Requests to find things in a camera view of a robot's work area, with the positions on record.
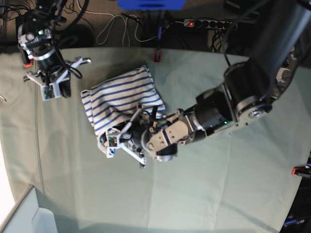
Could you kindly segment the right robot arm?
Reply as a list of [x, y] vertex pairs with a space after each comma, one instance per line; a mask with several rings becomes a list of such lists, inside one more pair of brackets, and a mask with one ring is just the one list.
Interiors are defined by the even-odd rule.
[[24, 82], [34, 82], [41, 91], [44, 101], [71, 97], [71, 76], [81, 79], [78, 67], [91, 62], [90, 58], [78, 56], [73, 61], [65, 60], [61, 49], [77, 42], [76, 35], [66, 33], [82, 18], [88, 1], [75, 20], [64, 30], [57, 26], [66, 23], [62, 16], [65, 0], [37, 0], [35, 8], [24, 15], [23, 22], [17, 28], [17, 47], [25, 67], [37, 65], [37, 71], [28, 71]]

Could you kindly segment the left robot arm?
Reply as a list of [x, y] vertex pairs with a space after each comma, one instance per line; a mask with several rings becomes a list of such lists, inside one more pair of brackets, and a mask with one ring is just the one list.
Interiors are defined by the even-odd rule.
[[157, 107], [147, 113], [141, 106], [130, 118], [108, 127], [98, 138], [98, 148], [108, 157], [124, 150], [141, 167], [145, 154], [161, 162], [172, 160], [177, 147], [240, 128], [268, 114], [282, 92], [277, 74], [311, 19], [308, 0], [260, 0], [251, 36], [249, 58], [229, 63], [223, 82], [196, 98], [187, 110], [156, 118]]

